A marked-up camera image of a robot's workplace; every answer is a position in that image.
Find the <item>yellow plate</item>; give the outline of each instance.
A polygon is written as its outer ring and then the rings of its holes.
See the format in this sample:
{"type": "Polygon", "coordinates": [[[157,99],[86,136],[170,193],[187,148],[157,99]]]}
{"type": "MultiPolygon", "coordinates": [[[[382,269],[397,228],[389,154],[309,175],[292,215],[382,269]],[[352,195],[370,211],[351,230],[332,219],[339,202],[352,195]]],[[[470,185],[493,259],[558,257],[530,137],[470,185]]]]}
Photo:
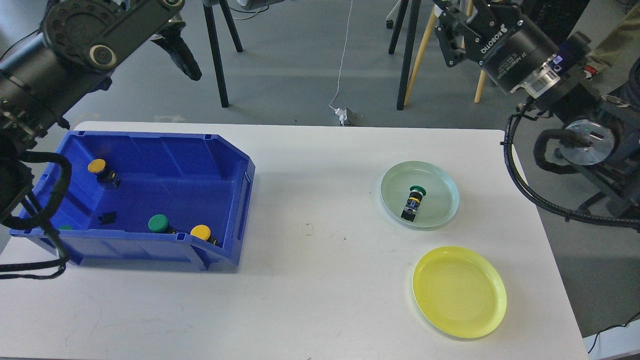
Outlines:
{"type": "Polygon", "coordinates": [[[413,296],[433,325],[459,338],[492,332],[507,309],[498,272],[463,247],[439,247],[425,254],[413,271],[413,296]]]}

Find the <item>black plastic part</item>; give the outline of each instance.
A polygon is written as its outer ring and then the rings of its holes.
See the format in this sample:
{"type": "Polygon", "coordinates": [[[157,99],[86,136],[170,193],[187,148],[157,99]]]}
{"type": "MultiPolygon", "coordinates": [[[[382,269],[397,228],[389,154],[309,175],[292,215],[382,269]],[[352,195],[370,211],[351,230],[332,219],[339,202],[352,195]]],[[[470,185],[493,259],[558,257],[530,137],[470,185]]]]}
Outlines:
{"type": "Polygon", "coordinates": [[[499,28],[499,20],[496,19],[495,14],[493,13],[493,8],[489,9],[489,6],[487,4],[487,2],[485,0],[475,0],[474,1],[474,8],[476,8],[477,10],[477,14],[474,17],[474,20],[482,23],[482,24],[487,24],[489,27],[491,28],[499,28]]]}
{"type": "Polygon", "coordinates": [[[151,40],[165,50],[173,63],[178,66],[191,80],[198,81],[202,77],[202,71],[198,62],[194,59],[191,50],[180,36],[184,23],[168,26],[160,31],[161,38],[151,40]]]}
{"type": "Polygon", "coordinates": [[[616,136],[616,148],[605,161],[614,168],[622,168],[625,162],[634,158],[640,147],[640,110],[633,106],[615,106],[607,101],[598,103],[598,115],[602,122],[616,136]]]}
{"type": "Polygon", "coordinates": [[[102,79],[102,81],[98,85],[96,85],[95,88],[93,88],[90,92],[96,92],[98,90],[107,91],[112,84],[113,80],[111,80],[110,77],[106,77],[102,79]]]}
{"type": "Polygon", "coordinates": [[[171,225],[167,225],[166,229],[163,231],[164,234],[177,234],[178,230],[174,229],[171,225]]]}
{"type": "Polygon", "coordinates": [[[544,130],[538,136],[536,144],[533,147],[533,157],[536,160],[536,165],[542,170],[553,172],[555,174],[576,174],[571,165],[558,165],[547,161],[545,154],[547,152],[547,143],[551,139],[558,139],[564,142],[570,142],[574,146],[588,146],[589,144],[582,138],[582,136],[575,131],[567,129],[548,129],[544,130]]]}
{"type": "Polygon", "coordinates": [[[556,58],[549,65],[559,75],[577,63],[583,65],[586,62],[585,56],[590,51],[590,42],[591,39],[580,31],[574,33],[560,45],[556,58]]]}
{"type": "MultiPolygon", "coordinates": [[[[507,126],[504,134],[504,141],[503,141],[504,144],[506,145],[504,146],[503,151],[504,151],[504,162],[507,165],[507,171],[509,172],[509,176],[513,180],[518,190],[522,193],[522,195],[524,195],[527,199],[529,199],[535,205],[539,206],[541,209],[544,209],[556,215],[561,215],[566,220],[576,220],[576,221],[585,222],[585,223],[594,224],[594,225],[630,227],[640,232],[640,220],[638,218],[600,217],[600,216],[585,215],[582,213],[578,213],[576,211],[564,208],[562,206],[558,206],[550,202],[549,200],[543,198],[542,196],[538,195],[531,187],[529,187],[529,185],[524,181],[524,179],[522,179],[522,176],[520,175],[518,168],[515,165],[515,160],[512,152],[513,149],[511,144],[513,144],[513,138],[516,134],[518,124],[522,119],[522,115],[530,107],[530,105],[533,102],[534,102],[534,99],[529,98],[524,109],[520,113],[516,115],[512,115],[509,118],[509,120],[507,121],[507,126]]],[[[594,175],[591,174],[589,170],[585,167],[576,166],[576,169],[580,171],[583,170],[587,176],[594,177],[594,175]]],[[[607,188],[606,186],[603,186],[603,187],[605,189],[601,188],[601,191],[605,192],[607,196],[609,196],[609,194],[606,191],[613,193],[612,189],[607,188]]]]}
{"type": "Polygon", "coordinates": [[[111,170],[108,165],[101,173],[96,174],[95,177],[100,186],[105,189],[117,189],[118,186],[120,186],[118,174],[116,174],[114,170],[111,170]]]}
{"type": "Polygon", "coordinates": [[[47,45],[67,61],[90,69],[111,70],[122,63],[180,9],[160,0],[138,0],[127,11],[112,1],[66,0],[42,23],[47,45]]]}
{"type": "Polygon", "coordinates": [[[585,200],[580,206],[578,206],[578,212],[585,214],[585,215],[591,215],[591,212],[589,211],[589,208],[593,205],[595,205],[597,202],[606,199],[607,196],[605,195],[604,192],[598,192],[596,193],[594,196],[588,198],[587,200],[585,200]]]}
{"type": "Polygon", "coordinates": [[[584,80],[579,66],[572,67],[560,82],[536,99],[536,107],[551,112],[569,124],[580,117],[593,117],[600,98],[598,91],[584,80]]]}
{"type": "Polygon", "coordinates": [[[405,219],[405,220],[407,220],[407,221],[411,221],[411,222],[413,222],[415,220],[415,214],[411,214],[411,213],[408,213],[406,211],[403,211],[402,215],[400,215],[400,217],[405,219]]]}
{"type": "MultiPolygon", "coordinates": [[[[475,44],[475,39],[480,38],[480,34],[476,32],[476,27],[467,25],[467,16],[461,13],[451,1],[448,0],[433,0],[433,2],[442,10],[442,14],[438,17],[439,25],[443,28],[451,28],[451,34],[455,35],[463,35],[467,40],[471,39],[472,44],[475,44]]],[[[481,24],[476,24],[478,28],[492,28],[496,25],[494,21],[493,25],[489,25],[489,22],[494,19],[493,14],[488,11],[489,7],[484,1],[478,1],[474,3],[476,10],[478,10],[478,14],[474,17],[474,20],[486,19],[486,21],[480,21],[481,24]]]]}
{"type": "Polygon", "coordinates": [[[447,67],[454,67],[466,58],[466,52],[458,48],[458,41],[456,40],[456,34],[453,31],[453,26],[440,24],[436,26],[435,33],[438,39],[438,44],[440,45],[442,57],[444,58],[445,65],[447,65],[447,67]]]}
{"type": "MultiPolygon", "coordinates": [[[[522,15],[521,26],[516,25],[513,34],[495,35],[497,43],[484,49],[483,70],[504,92],[510,92],[529,74],[540,68],[557,52],[558,47],[538,29],[531,20],[522,15]]],[[[473,60],[471,46],[467,56],[473,60]]]]}
{"type": "Polygon", "coordinates": [[[605,178],[597,172],[597,166],[595,167],[582,167],[575,166],[576,170],[580,172],[582,176],[584,176],[587,180],[589,180],[592,184],[594,184],[601,192],[604,192],[605,195],[609,198],[607,202],[607,210],[611,215],[616,218],[623,218],[625,214],[627,214],[631,209],[632,205],[627,200],[628,198],[624,198],[620,196],[617,189],[614,189],[611,186],[611,183],[605,181],[605,178]]]}
{"type": "Polygon", "coordinates": [[[637,205],[640,204],[640,170],[636,170],[629,175],[627,184],[625,184],[625,187],[620,191],[620,197],[626,204],[633,204],[634,207],[622,207],[620,206],[620,202],[609,201],[607,203],[609,212],[617,212],[621,216],[628,216],[628,214],[634,210],[637,213],[637,205]]]}
{"type": "Polygon", "coordinates": [[[117,211],[110,211],[108,213],[104,213],[98,217],[100,220],[100,225],[108,225],[116,222],[116,218],[118,217],[117,211]]]}

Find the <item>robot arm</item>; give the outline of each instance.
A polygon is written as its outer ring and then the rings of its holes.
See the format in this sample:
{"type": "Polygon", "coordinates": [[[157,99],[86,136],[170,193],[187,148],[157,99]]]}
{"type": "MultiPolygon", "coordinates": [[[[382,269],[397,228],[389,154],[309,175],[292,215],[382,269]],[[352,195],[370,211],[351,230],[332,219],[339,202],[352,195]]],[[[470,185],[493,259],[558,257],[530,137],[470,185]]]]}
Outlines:
{"type": "Polygon", "coordinates": [[[541,112],[551,111],[563,122],[562,129],[547,130],[538,137],[536,164],[557,174],[580,173],[600,190],[573,211],[556,206],[526,186],[512,166],[513,135],[509,138],[530,110],[526,106],[514,122],[509,121],[504,142],[506,163],[521,192],[536,205],[567,220],[640,231],[640,111],[638,104],[612,95],[601,96],[584,79],[582,66],[590,40],[575,33],[557,46],[518,4],[510,1],[474,1],[477,11],[471,18],[448,0],[434,3],[440,10],[435,33],[446,65],[453,67],[468,58],[504,92],[523,88],[529,94],[530,106],[541,112]],[[457,43],[459,37],[464,38],[464,49],[457,43]],[[551,139],[560,140],[557,157],[568,165],[547,161],[545,151],[551,139]],[[605,197],[613,217],[592,217],[587,207],[594,199],[605,197]]]}
{"type": "Polygon", "coordinates": [[[0,222],[14,229],[40,226],[58,249],[58,260],[0,265],[0,272],[58,266],[53,275],[9,274],[0,279],[50,279],[64,271],[68,255],[49,219],[67,191],[70,163],[59,154],[29,151],[63,115],[92,91],[107,90],[110,75],[152,35],[191,79],[201,73],[182,39],[183,0],[50,0],[40,32],[19,51],[0,59],[0,222]],[[24,163],[60,166],[47,204],[31,193],[33,175],[24,163]],[[11,215],[22,203],[30,218],[11,215]]]}

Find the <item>yellow button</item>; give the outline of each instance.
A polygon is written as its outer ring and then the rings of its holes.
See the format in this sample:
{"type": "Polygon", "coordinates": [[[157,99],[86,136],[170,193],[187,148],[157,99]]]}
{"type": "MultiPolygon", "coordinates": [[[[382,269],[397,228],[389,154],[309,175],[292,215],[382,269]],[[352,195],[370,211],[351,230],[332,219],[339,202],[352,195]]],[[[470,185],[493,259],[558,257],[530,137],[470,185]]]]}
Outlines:
{"type": "Polygon", "coordinates": [[[93,174],[101,173],[107,167],[107,162],[102,159],[95,159],[86,167],[93,174]]]}
{"type": "Polygon", "coordinates": [[[207,241],[211,237],[211,229],[206,225],[196,225],[191,229],[191,235],[207,241]]]}

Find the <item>light green plate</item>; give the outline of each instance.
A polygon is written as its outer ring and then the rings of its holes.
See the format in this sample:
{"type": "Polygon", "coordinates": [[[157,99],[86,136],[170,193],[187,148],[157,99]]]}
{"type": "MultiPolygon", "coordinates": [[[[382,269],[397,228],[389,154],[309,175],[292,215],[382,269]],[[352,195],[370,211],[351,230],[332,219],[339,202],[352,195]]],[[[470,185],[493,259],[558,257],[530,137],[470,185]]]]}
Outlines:
{"type": "Polygon", "coordinates": [[[407,161],[387,171],[380,186],[382,201],[398,220],[405,224],[428,228],[442,225],[456,214],[460,193],[451,176],[441,168],[423,161],[407,161]],[[419,185],[427,190],[413,222],[400,216],[409,197],[409,188],[419,185]]]}
{"type": "Polygon", "coordinates": [[[413,271],[413,296],[433,325],[459,338],[492,332],[507,309],[498,272],[463,247],[439,247],[423,256],[413,271]]]}

